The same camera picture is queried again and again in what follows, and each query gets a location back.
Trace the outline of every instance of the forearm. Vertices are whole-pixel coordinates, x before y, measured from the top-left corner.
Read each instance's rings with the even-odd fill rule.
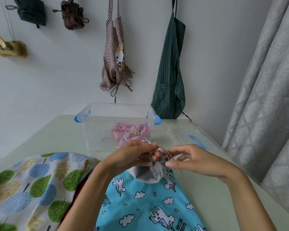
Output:
[[[93,230],[112,172],[99,163],[85,183],[58,231]]]
[[[237,170],[225,182],[241,231],[276,231],[249,178],[243,172]]]

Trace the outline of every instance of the green striped apron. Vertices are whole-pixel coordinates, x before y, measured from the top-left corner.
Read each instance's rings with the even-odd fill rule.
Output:
[[[185,24],[172,15],[164,42],[158,79],[156,81],[151,106],[162,119],[177,119],[185,107],[185,93],[182,81],[179,57],[182,50]]]

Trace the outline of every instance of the light green tabletop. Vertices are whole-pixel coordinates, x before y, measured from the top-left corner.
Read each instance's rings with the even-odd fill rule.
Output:
[[[88,152],[83,124],[76,123],[73,119],[74,116],[70,115],[57,117],[5,158],[0,163],[0,171],[23,158],[50,152],[77,152],[100,160],[111,153],[106,151]],[[154,126],[151,141],[158,142],[160,146],[167,149],[178,144],[193,143],[190,138],[186,138],[188,134],[197,137],[204,144],[206,150],[231,160],[205,132],[187,120],[163,120],[161,125]],[[174,174],[208,230],[239,230],[230,193],[224,183],[217,178],[197,175],[188,171],[183,171],[183,174],[175,171]],[[277,230],[289,231],[289,214],[260,186],[252,183]]]

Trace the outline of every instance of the plastic bin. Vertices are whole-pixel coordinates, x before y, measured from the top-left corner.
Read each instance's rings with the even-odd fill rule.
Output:
[[[153,131],[154,124],[160,123],[160,118],[150,105],[118,104],[118,103],[90,103],[75,117],[75,121],[83,122],[88,151],[109,151],[119,148],[128,138],[135,136],[132,133],[126,139],[115,139],[116,124],[127,124],[139,127],[138,135],[142,135],[142,128],[146,126]],[[126,128],[126,134],[132,128]]]

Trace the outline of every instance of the gray curtain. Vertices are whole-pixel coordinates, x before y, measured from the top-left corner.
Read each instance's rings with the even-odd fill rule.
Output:
[[[223,149],[289,209],[289,0],[274,0]]]

